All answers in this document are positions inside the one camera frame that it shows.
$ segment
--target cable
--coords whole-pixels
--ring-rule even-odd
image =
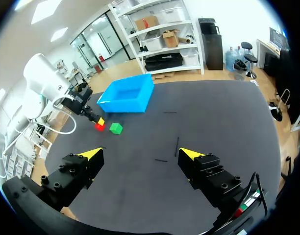
[[[222,223],[218,224],[217,226],[214,226],[212,229],[210,229],[209,231],[207,231],[206,233],[204,233],[204,235],[210,235],[215,233],[218,229],[220,229],[228,220],[230,220],[235,213],[237,212],[238,208],[240,208],[241,204],[243,203],[243,201],[246,199],[246,197],[248,196],[250,189],[251,189],[251,184],[253,183],[254,177],[256,175],[256,172],[254,172],[249,180],[248,186],[243,194],[243,196],[241,197],[241,199],[238,202],[238,206],[234,209],[234,211],[232,212],[232,214],[230,214],[229,217],[226,217],[225,219],[222,220]]]
[[[64,113],[64,114],[66,114],[68,117],[70,117],[70,118],[73,120],[73,122],[74,122],[74,128],[73,128],[72,131],[69,131],[69,132],[61,132],[61,131],[55,130],[55,129],[49,127],[49,126],[46,126],[46,125],[44,125],[44,123],[41,123],[41,122],[35,121],[35,122],[33,122],[33,123],[37,123],[37,124],[39,124],[39,125],[42,125],[42,126],[44,126],[45,128],[48,128],[49,130],[54,131],[54,132],[56,132],[56,133],[58,133],[58,134],[61,134],[61,135],[69,135],[69,134],[73,133],[73,132],[76,130],[76,128],[77,128],[77,123],[76,123],[75,118],[73,118],[72,115],[70,115],[69,113],[65,112],[65,111],[62,110],[62,109],[59,109],[57,106],[54,105],[56,101],[58,101],[59,99],[62,99],[62,98],[68,98],[68,99],[71,99],[71,100],[73,101],[73,100],[74,100],[74,97],[73,97],[72,95],[63,95],[63,96],[59,96],[59,97],[55,98],[54,101],[52,102],[53,108],[54,108],[55,110],[58,110],[58,111],[60,111],[60,112],[62,112],[62,113]]]
[[[20,136],[22,136],[22,134],[31,126],[31,123],[16,137],[16,139],[13,140],[13,142],[11,142],[11,144],[9,146],[7,146],[7,148],[3,151],[3,155],[5,155],[5,153],[7,152],[7,150],[13,146],[14,143],[16,143],[16,141],[19,139]]]
[[[260,191],[260,197],[261,197],[263,207],[264,207],[264,213],[265,213],[265,216],[267,216],[268,215],[268,207],[267,207],[266,200],[264,198],[263,190],[262,190],[261,183],[260,183],[259,174],[256,174],[256,179],[257,179],[257,184],[258,184],[259,191]]]

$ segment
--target computer monitor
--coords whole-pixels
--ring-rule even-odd
[[[275,29],[270,27],[270,41],[277,45],[280,49],[288,48],[287,39],[281,34],[277,32]]]

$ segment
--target yellow cube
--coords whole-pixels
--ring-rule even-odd
[[[98,121],[98,124],[103,126],[105,123],[105,121],[103,120],[103,118],[100,117],[99,121]]]

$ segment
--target gray mat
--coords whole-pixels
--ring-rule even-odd
[[[155,85],[144,114],[105,114],[98,132],[85,117],[75,117],[77,130],[59,135],[46,159],[53,172],[61,158],[99,146],[105,165],[88,190],[70,205],[79,221],[114,231],[197,235],[212,228],[219,210],[199,190],[193,190],[177,165],[175,145],[213,153],[245,187],[254,171],[267,189],[269,206],[280,180],[280,153],[274,121],[260,90],[250,82],[197,81]],[[108,131],[123,124],[121,135]],[[63,131],[73,128],[68,120]],[[158,162],[154,159],[167,160]],[[263,207],[254,213],[262,218]]]

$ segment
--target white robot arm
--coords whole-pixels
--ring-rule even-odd
[[[36,119],[41,115],[48,102],[53,108],[64,112],[74,121],[74,128],[70,132],[60,132],[45,126],[59,134],[71,134],[76,129],[76,120],[67,112],[57,108],[63,104],[77,115],[88,117],[90,121],[97,122],[99,116],[93,114],[92,109],[86,105],[92,90],[87,86],[82,93],[75,91],[71,83],[53,68],[51,63],[42,55],[34,55],[26,64],[24,77],[27,89],[22,106],[12,117],[6,135],[0,134],[0,179],[6,180],[3,158],[10,156],[13,147],[20,135],[32,124],[38,123]]]

